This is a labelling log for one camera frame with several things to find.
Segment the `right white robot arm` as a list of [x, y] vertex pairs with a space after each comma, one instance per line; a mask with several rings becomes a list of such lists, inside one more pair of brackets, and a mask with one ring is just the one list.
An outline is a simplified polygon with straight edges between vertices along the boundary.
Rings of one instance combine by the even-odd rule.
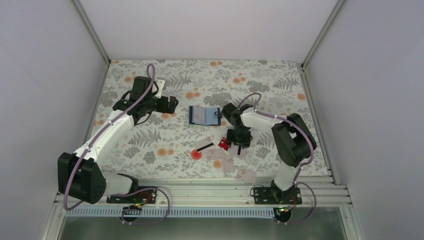
[[274, 202], [284, 203], [297, 186], [302, 167], [312, 162], [317, 148], [302, 117], [297, 113], [287, 117], [270, 115], [258, 111], [251, 104], [236, 107], [232, 103], [223, 107], [222, 115], [232, 125], [226, 134], [226, 143], [230, 148], [249, 148], [251, 129], [272, 135], [282, 163], [271, 181], [270, 195]]

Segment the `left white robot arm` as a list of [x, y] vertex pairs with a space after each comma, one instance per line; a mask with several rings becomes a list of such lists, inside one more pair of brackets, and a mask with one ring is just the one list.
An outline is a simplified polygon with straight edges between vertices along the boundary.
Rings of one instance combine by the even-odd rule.
[[162, 94], [164, 79], [137, 76], [132, 89], [114, 104], [104, 124], [81, 147], [62, 153], [57, 160], [58, 191], [80, 201], [95, 204], [104, 196], [119, 195], [131, 203], [139, 197], [135, 177], [123, 173], [103, 173], [104, 163], [118, 141], [151, 113], [173, 114], [179, 101]]

